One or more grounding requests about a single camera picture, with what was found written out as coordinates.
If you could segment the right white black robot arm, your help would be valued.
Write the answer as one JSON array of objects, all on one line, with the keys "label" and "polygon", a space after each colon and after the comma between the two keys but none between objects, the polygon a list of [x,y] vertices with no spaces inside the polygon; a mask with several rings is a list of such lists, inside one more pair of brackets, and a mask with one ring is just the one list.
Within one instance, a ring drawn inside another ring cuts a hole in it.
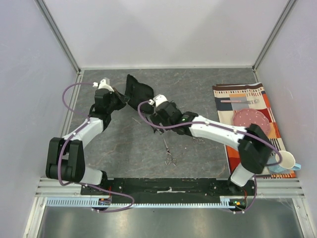
[{"label": "right white black robot arm", "polygon": [[256,124],[241,127],[215,122],[193,112],[182,113],[174,102],[169,101],[149,100],[146,105],[151,107],[151,126],[179,135],[209,139],[238,151],[240,163],[226,186],[232,195],[240,194],[253,176],[270,166],[271,153],[278,151]]}]

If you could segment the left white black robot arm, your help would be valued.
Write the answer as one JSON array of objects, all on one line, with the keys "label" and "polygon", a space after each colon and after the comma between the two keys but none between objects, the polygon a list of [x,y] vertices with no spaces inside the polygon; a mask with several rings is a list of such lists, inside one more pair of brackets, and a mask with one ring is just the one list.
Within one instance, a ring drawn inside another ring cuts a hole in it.
[{"label": "left white black robot arm", "polygon": [[116,89],[98,89],[94,99],[88,118],[78,128],[64,137],[50,140],[46,177],[56,179],[63,185],[71,182],[91,184],[96,194],[103,195],[109,188],[106,173],[86,166],[84,148],[105,131],[111,122],[112,112],[124,108],[130,98]]}]

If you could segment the black zippered tool case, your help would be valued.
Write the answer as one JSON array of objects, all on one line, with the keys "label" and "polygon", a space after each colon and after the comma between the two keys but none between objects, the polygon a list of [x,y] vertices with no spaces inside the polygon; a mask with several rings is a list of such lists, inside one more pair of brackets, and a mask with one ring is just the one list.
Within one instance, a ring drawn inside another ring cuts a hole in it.
[{"label": "black zippered tool case", "polygon": [[128,74],[124,94],[130,98],[128,105],[137,111],[140,103],[149,101],[154,97],[154,90],[149,85],[138,82],[134,76]]}]

